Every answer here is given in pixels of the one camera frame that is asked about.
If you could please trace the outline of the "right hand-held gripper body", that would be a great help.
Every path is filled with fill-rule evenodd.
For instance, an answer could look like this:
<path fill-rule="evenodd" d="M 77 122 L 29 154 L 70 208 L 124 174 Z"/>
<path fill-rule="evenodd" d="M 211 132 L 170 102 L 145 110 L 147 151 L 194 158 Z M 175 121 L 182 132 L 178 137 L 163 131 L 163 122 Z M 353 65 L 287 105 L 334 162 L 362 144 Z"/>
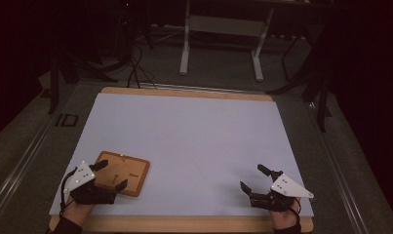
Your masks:
<path fill-rule="evenodd" d="M 314 194 L 284 173 L 270 174 L 273 183 L 267 194 L 254 193 L 249 189 L 251 206 L 272 212 L 288 211 L 298 198 L 313 199 Z"/>

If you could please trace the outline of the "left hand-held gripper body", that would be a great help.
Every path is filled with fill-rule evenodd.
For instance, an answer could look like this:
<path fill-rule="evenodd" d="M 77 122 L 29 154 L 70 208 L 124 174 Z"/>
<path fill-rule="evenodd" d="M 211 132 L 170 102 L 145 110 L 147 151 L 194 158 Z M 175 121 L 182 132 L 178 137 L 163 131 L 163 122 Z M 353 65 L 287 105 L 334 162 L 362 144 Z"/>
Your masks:
<path fill-rule="evenodd" d="M 117 192 L 115 189 L 96 186 L 96 178 L 96 172 L 83 161 L 64 177 L 63 194 L 69 194 L 78 204 L 113 204 Z"/>

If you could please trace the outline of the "wooden picture frame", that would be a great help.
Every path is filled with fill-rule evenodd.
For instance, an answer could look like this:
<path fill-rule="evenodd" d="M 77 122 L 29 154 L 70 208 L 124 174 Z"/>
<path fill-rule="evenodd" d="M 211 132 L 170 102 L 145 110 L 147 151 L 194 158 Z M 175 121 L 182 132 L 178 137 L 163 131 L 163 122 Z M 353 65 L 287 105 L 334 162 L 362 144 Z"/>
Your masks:
<path fill-rule="evenodd" d="M 108 165 L 96 172 L 95 184 L 101 188 L 114 188 L 122 181 L 127 181 L 127 187 L 121 194 L 137 197 L 150 167 L 150 162 L 129 155 L 102 151 L 97 161 L 107 160 Z"/>

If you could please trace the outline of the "person's left hand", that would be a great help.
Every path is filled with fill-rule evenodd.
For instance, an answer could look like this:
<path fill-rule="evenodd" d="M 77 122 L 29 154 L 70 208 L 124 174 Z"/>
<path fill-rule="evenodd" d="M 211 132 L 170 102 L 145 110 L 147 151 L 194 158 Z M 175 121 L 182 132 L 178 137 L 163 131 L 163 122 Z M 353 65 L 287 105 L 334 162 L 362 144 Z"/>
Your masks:
<path fill-rule="evenodd" d="M 94 207 L 94 205 L 78 204 L 72 197 L 69 197 L 65 209 L 62 212 L 62 216 L 78 226 L 83 226 Z"/>

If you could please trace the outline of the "person's right hand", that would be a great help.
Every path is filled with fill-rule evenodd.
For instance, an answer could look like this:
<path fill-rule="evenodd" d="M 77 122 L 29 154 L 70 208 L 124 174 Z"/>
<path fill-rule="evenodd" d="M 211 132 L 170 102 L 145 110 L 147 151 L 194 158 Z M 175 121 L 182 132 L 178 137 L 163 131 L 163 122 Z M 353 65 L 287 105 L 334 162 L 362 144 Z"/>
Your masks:
<path fill-rule="evenodd" d="M 291 223 L 291 224 L 300 224 L 299 220 L 299 210 L 300 210 L 300 199 L 295 198 L 293 204 L 291 205 L 291 208 L 287 211 L 284 212 L 273 212 L 270 211 L 270 217 L 272 220 L 272 227 L 273 224 L 278 224 L 278 223 Z"/>

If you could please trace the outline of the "white table mat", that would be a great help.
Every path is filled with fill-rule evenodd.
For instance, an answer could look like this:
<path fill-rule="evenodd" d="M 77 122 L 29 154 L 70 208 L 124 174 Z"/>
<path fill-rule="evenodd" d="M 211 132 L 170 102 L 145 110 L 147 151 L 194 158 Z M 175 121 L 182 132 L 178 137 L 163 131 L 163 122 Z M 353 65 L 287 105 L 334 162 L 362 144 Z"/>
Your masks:
<path fill-rule="evenodd" d="M 240 185 L 258 193 L 264 165 L 302 178 L 273 101 L 100 94 L 68 164 L 110 151 L 149 161 L 138 197 L 117 197 L 96 215 L 261 215 Z"/>

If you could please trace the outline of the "black metal stand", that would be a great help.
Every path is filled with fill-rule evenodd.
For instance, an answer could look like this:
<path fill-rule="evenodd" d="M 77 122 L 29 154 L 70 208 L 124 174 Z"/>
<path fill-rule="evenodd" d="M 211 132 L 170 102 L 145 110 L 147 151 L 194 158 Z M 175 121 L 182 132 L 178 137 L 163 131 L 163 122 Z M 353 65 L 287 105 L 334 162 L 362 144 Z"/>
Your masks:
<path fill-rule="evenodd" d="M 290 78 L 285 65 L 285 58 L 298 41 L 298 38 L 294 39 L 289 48 L 284 52 L 281 60 L 285 78 L 289 83 L 281 88 L 267 91 L 267 93 L 269 95 L 280 95 L 301 85 L 306 85 L 301 97 L 309 103 L 313 102 L 315 98 L 318 99 L 316 121 L 320 131 L 324 133 L 326 131 L 325 116 L 327 112 L 328 87 L 332 77 L 332 71 L 328 67 L 327 56 L 319 40 L 323 29 L 324 26 L 321 24 L 312 24 L 305 27 L 303 34 L 311 49 L 302 66 Z"/>
<path fill-rule="evenodd" d="M 86 61 L 77 58 L 75 55 L 67 51 L 63 46 L 51 47 L 51 74 L 50 74 L 50 109 L 49 114 L 53 114 L 59 106 L 59 76 L 62 75 L 63 80 L 69 84 L 75 84 L 78 80 L 76 67 L 87 71 L 94 77 L 105 82 L 115 82 L 115 79 L 106 75 L 106 72 L 118 69 L 126 64 L 125 58 L 120 58 L 116 63 L 104 67 L 94 67 Z"/>

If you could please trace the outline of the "black rectangular floor bracket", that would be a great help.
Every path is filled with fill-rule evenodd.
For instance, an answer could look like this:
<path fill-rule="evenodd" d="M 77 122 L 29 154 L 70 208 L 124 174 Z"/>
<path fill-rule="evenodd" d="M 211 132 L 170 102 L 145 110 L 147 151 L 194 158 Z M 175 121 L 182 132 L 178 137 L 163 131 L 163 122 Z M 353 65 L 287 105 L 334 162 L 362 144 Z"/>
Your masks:
<path fill-rule="evenodd" d="M 72 114 L 61 114 L 57 119 L 56 127 L 75 127 L 78 123 L 79 116 Z"/>

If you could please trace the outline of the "metal floor rail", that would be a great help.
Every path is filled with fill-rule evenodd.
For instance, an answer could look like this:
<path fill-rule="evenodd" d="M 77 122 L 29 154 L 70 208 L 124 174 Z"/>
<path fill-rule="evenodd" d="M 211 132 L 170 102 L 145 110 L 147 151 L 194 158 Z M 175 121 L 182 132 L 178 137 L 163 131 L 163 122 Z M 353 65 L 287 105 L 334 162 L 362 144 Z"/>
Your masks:
<path fill-rule="evenodd" d="M 59 114 L 57 112 L 48 114 L 46 116 L 46 119 L 36 133 L 34 139 L 29 143 L 16 166 L 4 180 L 0 188 L 0 215 L 3 213 L 12 196 L 20 186 L 23 177 L 32 164 L 32 161 L 35 159 L 35 156 L 37 155 L 44 139 L 46 138 L 46 135 L 48 134 L 50 128 L 55 124 L 58 117 Z"/>
<path fill-rule="evenodd" d="M 345 179 L 344 173 L 340 167 L 340 164 L 336 160 L 336 155 L 334 153 L 334 149 L 327 137 L 326 133 L 323 133 L 320 130 L 320 127 L 315 120 L 316 114 L 317 114 L 317 107 L 313 102 L 306 102 L 304 104 L 305 109 L 307 110 L 307 113 L 309 117 L 312 120 L 313 123 L 313 128 L 317 131 L 317 136 L 319 139 L 322 141 L 322 144 L 324 146 L 325 154 L 328 157 L 330 169 L 331 169 L 331 174 L 334 178 L 334 183 L 336 186 L 336 189 L 338 191 L 338 194 L 341 198 L 343 207 L 346 210 L 348 219 L 350 220 L 351 226 L 353 228 L 353 231 L 355 234 L 368 234 L 368 228 L 365 222 L 363 221 L 363 218 L 361 216 L 360 210 L 355 202 L 355 198 L 350 190 L 350 187 L 348 186 L 348 183 Z"/>

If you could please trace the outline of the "white metal desk frame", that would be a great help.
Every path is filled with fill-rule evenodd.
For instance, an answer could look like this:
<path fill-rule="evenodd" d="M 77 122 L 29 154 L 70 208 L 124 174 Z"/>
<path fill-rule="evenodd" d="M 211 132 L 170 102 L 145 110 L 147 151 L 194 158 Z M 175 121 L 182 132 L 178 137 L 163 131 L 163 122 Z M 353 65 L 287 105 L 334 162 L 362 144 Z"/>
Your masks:
<path fill-rule="evenodd" d="M 184 40 L 180 60 L 179 74 L 186 75 L 188 72 L 190 44 L 189 36 L 191 31 L 220 33 L 238 36 L 251 36 L 258 39 L 257 46 L 251 51 L 251 58 L 255 72 L 255 79 L 258 82 L 264 80 L 259 55 L 262 50 L 267 32 L 273 18 L 275 9 L 270 8 L 264 21 L 246 20 L 246 19 L 227 19 L 218 17 L 207 17 L 192 15 L 190 13 L 191 0 L 185 3 L 184 19 Z"/>

